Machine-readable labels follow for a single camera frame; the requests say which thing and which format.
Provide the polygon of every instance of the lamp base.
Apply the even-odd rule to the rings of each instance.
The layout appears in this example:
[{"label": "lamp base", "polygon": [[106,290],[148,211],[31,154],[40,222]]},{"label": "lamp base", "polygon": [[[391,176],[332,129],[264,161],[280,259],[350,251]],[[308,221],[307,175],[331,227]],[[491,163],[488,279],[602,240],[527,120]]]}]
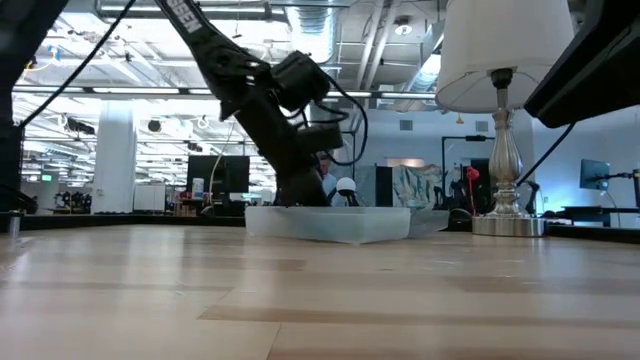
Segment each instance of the lamp base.
[{"label": "lamp base", "polygon": [[486,236],[543,237],[545,225],[544,219],[530,217],[475,216],[473,233]]}]

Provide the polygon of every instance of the ceiling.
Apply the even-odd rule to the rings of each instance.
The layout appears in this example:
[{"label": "ceiling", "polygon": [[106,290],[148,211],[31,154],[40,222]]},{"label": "ceiling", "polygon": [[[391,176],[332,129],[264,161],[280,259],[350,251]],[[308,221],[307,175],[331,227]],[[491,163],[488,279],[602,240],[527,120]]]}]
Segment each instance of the ceiling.
[{"label": "ceiling", "polygon": [[[33,69],[25,71],[19,84],[61,84],[93,49],[124,3],[123,0],[102,0],[98,1],[96,10],[92,1],[71,0],[68,11],[60,15],[36,53]],[[282,6],[301,3],[315,6]],[[397,26],[390,26],[391,31],[381,59],[375,61],[379,66],[373,73],[370,86],[371,89],[385,91],[402,91],[403,84],[419,74],[431,55],[431,50],[425,53],[425,33],[429,25],[444,19],[445,3],[446,0],[273,0],[270,3],[200,1],[203,9],[206,9],[205,14],[218,29],[256,56],[278,63],[293,50],[300,49],[309,53],[345,89],[354,90],[363,87],[356,84],[356,79],[367,35],[377,28],[376,43],[380,43],[390,7],[397,5],[396,14],[391,21],[406,16],[406,23],[412,31],[398,35],[393,31]],[[269,21],[260,20],[266,16],[265,6],[271,14]],[[380,6],[383,6],[383,11],[381,21],[376,26],[372,24],[372,14]],[[430,64],[429,72],[437,76],[439,59],[434,56]],[[371,68],[372,66],[367,66],[369,71],[372,71]],[[134,11],[121,22],[114,35],[71,86],[203,88],[206,84],[189,49],[161,12],[154,10],[153,1],[138,0]],[[43,95],[14,93],[15,120],[21,121],[43,101]],[[86,168],[83,170],[85,175],[74,177],[67,170],[68,176],[64,180],[75,183],[90,181],[96,137],[69,131],[65,124],[68,119],[72,119],[98,131],[100,101],[96,98],[84,98],[82,95],[55,100],[27,127],[27,138],[38,140],[27,141],[25,144],[28,163],[59,169],[61,166],[50,166],[59,162],[66,164],[65,169],[69,170],[74,169],[74,164],[80,165]],[[141,119],[139,126],[139,182],[155,179],[183,184],[185,179],[180,171],[184,169],[186,174],[184,160],[187,155],[223,153],[251,155],[254,164],[251,171],[252,182],[265,187],[275,185],[273,170],[257,155],[255,147],[241,127],[233,126],[232,120],[224,123],[217,120],[217,101],[135,101],[141,108],[148,109],[149,114],[147,118]],[[425,109],[424,104],[419,102],[421,106],[418,108]],[[371,107],[381,108],[380,104]],[[393,112],[379,111],[379,114],[375,113],[376,110],[369,111],[370,117],[374,119],[372,134],[397,132],[395,122],[391,124],[383,116]],[[456,118],[449,116],[446,121],[455,124]],[[149,120],[161,121],[162,131],[149,131]],[[429,124],[437,126],[437,121]],[[428,132],[429,124],[420,124],[417,130]],[[223,149],[227,138],[236,143]],[[186,140],[199,144],[202,151],[189,150]],[[151,166],[147,161],[154,162],[153,168],[158,171],[145,170]]]}]

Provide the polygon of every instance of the black screen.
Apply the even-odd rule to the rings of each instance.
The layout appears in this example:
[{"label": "black screen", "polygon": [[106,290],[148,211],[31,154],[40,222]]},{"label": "black screen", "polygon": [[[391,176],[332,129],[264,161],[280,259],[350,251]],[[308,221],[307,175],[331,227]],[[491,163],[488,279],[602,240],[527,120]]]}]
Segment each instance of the black screen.
[{"label": "black screen", "polygon": [[[209,191],[209,179],[217,159],[217,156],[189,156],[187,191],[191,191],[194,178],[204,179],[204,191]],[[249,164],[248,156],[223,156],[214,175],[213,192],[249,192]]]}]

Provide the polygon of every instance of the wooden table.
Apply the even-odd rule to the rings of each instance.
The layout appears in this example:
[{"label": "wooden table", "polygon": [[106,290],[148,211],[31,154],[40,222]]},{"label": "wooden table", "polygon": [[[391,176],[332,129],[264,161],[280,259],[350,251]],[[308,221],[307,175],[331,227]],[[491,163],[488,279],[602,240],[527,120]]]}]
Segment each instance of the wooden table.
[{"label": "wooden table", "polygon": [[3,360],[640,357],[633,245],[441,233],[351,246],[180,226],[23,235],[22,251],[0,253]]}]

